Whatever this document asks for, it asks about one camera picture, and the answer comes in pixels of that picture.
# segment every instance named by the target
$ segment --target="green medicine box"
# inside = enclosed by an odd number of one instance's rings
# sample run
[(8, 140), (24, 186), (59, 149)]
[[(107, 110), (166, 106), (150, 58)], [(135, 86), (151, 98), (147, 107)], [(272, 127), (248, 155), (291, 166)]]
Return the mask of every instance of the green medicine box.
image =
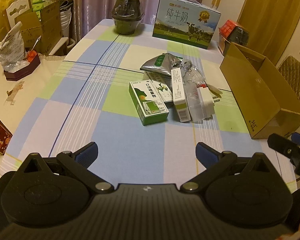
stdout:
[(167, 120), (169, 110), (150, 80), (130, 82), (129, 93), (143, 125)]

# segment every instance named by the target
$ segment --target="bag of food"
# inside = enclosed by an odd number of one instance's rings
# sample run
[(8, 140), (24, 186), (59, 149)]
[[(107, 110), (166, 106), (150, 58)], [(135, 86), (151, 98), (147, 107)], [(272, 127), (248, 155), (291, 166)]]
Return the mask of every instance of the bag of food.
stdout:
[(163, 53), (158, 57), (148, 60), (142, 65), (140, 70), (156, 72), (171, 78), (171, 70), (173, 68), (181, 67), (181, 59), (182, 58), (174, 56), (171, 53)]

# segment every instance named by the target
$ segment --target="open cardboard box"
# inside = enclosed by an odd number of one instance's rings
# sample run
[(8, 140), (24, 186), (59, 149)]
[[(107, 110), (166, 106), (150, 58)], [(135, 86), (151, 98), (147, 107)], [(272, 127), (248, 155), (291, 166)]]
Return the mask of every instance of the open cardboard box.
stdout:
[(25, 48), (32, 48), (39, 36), (41, 39), (35, 50), (48, 55), (62, 38), (60, 21), (60, 6), (56, 1), (40, 11), (41, 21), (32, 8), (15, 18), (15, 22), (22, 22), (21, 35)]
[(251, 138), (286, 137), (300, 126), (300, 101), (267, 57), (231, 43), (220, 69)]

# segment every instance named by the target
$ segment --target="chinese characters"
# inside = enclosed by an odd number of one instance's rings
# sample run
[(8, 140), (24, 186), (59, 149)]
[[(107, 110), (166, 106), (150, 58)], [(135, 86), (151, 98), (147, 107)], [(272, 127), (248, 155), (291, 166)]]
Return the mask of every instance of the chinese characters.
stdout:
[(150, 84), (146, 84), (147, 89), (149, 90), (150, 94), (152, 95), (153, 98), (156, 98), (156, 95), (154, 94), (153, 90), (150, 87)]
[(174, 10), (172, 8), (168, 8), (167, 10), (167, 16), (171, 19), (175, 19), (176, 21), (178, 20), (179, 18), (179, 22), (187, 22), (188, 20), (188, 13), (185, 12), (185, 11), (181, 11), (180, 10)]

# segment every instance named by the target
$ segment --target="checkered tablecloth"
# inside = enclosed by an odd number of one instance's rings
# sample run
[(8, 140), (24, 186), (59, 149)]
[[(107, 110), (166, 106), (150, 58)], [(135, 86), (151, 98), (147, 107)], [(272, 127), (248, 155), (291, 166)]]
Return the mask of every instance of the checkered tablecloth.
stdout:
[(198, 142), (239, 156), (264, 152), (290, 189), (296, 188), (289, 161), (252, 140), (230, 91), (215, 103), (215, 115), (199, 124), (180, 123), (174, 108), (168, 120), (142, 126), (129, 95), (129, 82), (142, 80), (139, 70), (162, 53), (191, 59), (204, 70), (219, 66), (223, 56), (216, 43), (210, 49), (152, 37), (151, 25), (140, 25), (129, 36), (114, 32), (112, 20), (95, 26), (67, 55), (21, 120), (0, 167), (16, 170), (31, 152), (43, 157), (75, 151), (90, 141), (99, 156), (89, 170), (115, 186), (118, 183), (176, 183), (204, 171), (195, 157)]

